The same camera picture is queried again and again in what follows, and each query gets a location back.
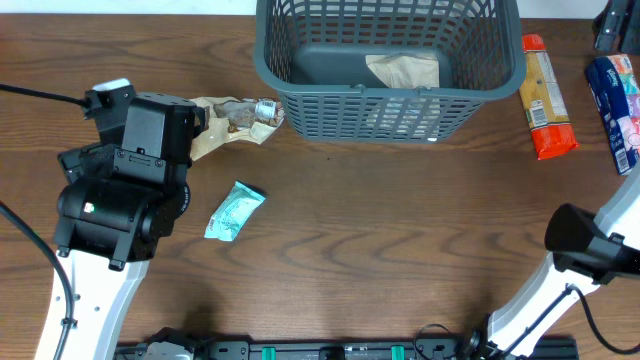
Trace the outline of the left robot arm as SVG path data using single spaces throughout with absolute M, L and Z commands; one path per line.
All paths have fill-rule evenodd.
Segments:
M 195 102 L 137 92 L 126 79 L 87 91 L 99 142 L 59 154 L 55 276 L 39 359 L 110 359 L 158 241 L 188 208 L 193 139 L 207 124 Z

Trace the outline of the grey plastic mesh basket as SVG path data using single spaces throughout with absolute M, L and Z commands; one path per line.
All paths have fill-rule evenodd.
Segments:
M 522 84 L 514 0 L 258 0 L 254 64 L 308 140 L 431 143 Z

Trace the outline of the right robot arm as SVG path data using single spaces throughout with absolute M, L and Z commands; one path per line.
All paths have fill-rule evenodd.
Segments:
M 539 339 L 579 301 L 596 339 L 610 351 L 634 355 L 599 332 L 586 295 L 616 277 L 639 277 L 639 167 L 614 196 L 593 214 L 571 204 L 560 206 L 545 233 L 546 256 L 516 295 L 473 330 L 456 359 L 524 359 Z

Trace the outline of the kraft paper snack bag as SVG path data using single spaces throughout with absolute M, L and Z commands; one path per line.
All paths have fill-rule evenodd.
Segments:
M 367 55 L 368 69 L 388 88 L 431 89 L 439 87 L 439 62 L 434 55 Z M 440 101 L 426 98 L 392 97 L 384 108 L 374 107 L 366 126 L 376 138 L 388 134 L 393 139 L 437 141 Z
M 280 102 L 269 98 L 193 98 L 205 110 L 207 125 L 192 141 L 190 156 L 197 161 L 226 143 L 248 141 L 262 144 L 283 123 Z

